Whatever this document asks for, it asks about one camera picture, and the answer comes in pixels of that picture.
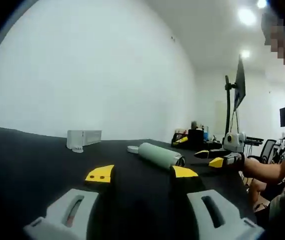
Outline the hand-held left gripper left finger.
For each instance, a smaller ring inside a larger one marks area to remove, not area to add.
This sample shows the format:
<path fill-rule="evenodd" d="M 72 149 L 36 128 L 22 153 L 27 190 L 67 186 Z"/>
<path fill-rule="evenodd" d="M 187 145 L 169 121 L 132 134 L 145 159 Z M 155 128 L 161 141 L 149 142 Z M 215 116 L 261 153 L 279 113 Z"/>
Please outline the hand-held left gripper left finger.
<path fill-rule="evenodd" d="M 32 240 L 90 240 L 99 234 L 113 192 L 113 164 L 91 170 L 84 189 L 72 188 L 23 230 Z"/>

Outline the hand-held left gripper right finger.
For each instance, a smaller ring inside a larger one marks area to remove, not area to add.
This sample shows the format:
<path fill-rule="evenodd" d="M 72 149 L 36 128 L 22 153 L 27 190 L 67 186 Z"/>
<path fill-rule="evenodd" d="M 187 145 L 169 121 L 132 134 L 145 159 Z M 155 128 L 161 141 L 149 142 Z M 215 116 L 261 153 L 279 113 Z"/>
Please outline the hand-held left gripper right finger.
<path fill-rule="evenodd" d="M 257 240 L 264 229 L 190 168 L 170 166 L 174 233 L 179 240 Z"/>

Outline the person's right hand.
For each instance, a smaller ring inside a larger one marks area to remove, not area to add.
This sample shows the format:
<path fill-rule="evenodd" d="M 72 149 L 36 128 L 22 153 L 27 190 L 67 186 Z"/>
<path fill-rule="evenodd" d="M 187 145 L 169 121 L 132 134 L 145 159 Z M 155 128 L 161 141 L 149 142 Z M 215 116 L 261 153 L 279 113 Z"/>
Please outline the person's right hand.
<path fill-rule="evenodd" d="M 245 155 L 243 153 L 240 153 L 240 156 L 237 159 L 238 171 L 244 170 L 245 160 L 246 160 Z"/>

